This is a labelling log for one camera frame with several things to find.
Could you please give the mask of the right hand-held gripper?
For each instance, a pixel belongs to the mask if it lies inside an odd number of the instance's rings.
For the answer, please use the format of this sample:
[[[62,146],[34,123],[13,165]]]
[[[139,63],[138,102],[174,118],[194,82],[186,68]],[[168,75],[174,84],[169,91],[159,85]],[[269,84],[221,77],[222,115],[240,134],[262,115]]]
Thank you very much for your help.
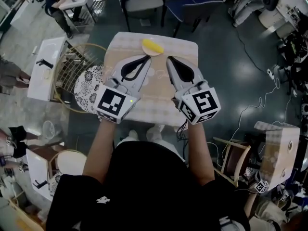
[[[172,101],[190,124],[210,120],[221,110],[215,89],[203,80],[195,64],[185,58],[169,56],[166,66],[171,84],[176,90]]]

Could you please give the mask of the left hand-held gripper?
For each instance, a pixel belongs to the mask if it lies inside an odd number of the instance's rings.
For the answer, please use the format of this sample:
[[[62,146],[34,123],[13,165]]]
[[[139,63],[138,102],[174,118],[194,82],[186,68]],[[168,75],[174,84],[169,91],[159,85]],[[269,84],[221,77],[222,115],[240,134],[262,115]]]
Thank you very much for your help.
[[[119,124],[140,100],[139,90],[151,65],[148,55],[135,55],[119,61],[112,77],[100,84],[94,111],[103,119]],[[130,79],[131,86],[117,79]]]

